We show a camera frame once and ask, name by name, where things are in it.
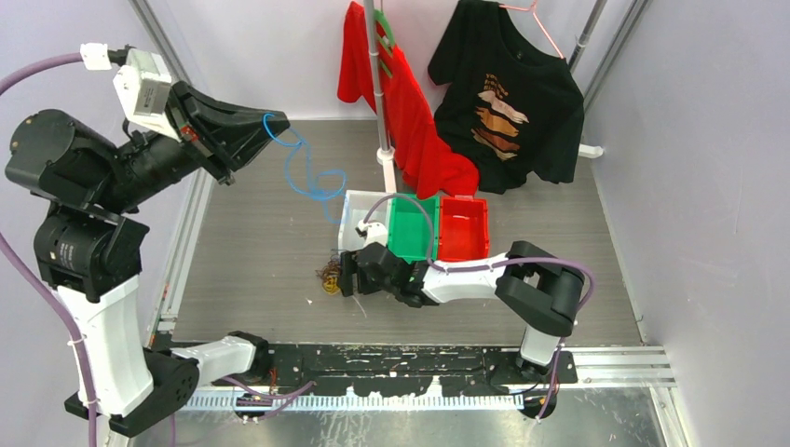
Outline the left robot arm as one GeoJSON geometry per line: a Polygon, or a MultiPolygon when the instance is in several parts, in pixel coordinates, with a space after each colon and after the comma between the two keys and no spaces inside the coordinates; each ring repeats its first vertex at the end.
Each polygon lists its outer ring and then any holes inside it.
{"type": "Polygon", "coordinates": [[[16,128],[6,176],[49,204],[34,235],[32,279],[74,334],[81,378],[65,410],[88,421],[105,416],[132,438],[180,410],[197,388],[234,375],[258,385],[273,364],[267,340],[243,331],[189,347],[143,346],[136,305],[149,229],[133,214],[197,170],[231,184],[290,121],[183,81],[124,81],[116,93],[138,125],[124,144],[47,109],[16,128]]]}

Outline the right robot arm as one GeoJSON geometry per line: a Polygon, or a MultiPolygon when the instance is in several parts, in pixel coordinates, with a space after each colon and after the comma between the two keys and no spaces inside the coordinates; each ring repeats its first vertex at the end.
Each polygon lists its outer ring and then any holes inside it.
{"type": "Polygon", "coordinates": [[[528,382],[542,381],[559,362],[561,344],[592,296],[592,272],[520,240],[486,259],[408,262],[373,242],[339,257],[343,295],[385,291],[413,308],[460,300],[496,300],[525,325],[516,360],[528,382]]]}

